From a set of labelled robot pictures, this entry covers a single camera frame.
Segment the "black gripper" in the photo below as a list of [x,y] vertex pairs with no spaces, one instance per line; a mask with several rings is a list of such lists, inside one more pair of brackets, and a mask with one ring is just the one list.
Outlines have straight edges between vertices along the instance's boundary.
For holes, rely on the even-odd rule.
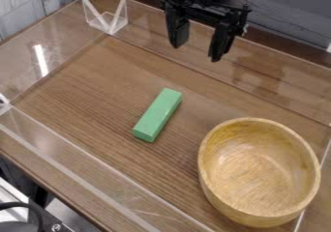
[[249,5],[241,0],[163,0],[165,23],[171,46],[178,48],[189,40],[189,20],[197,20],[209,26],[216,25],[208,56],[212,62],[221,60],[229,52],[237,27],[246,24]]

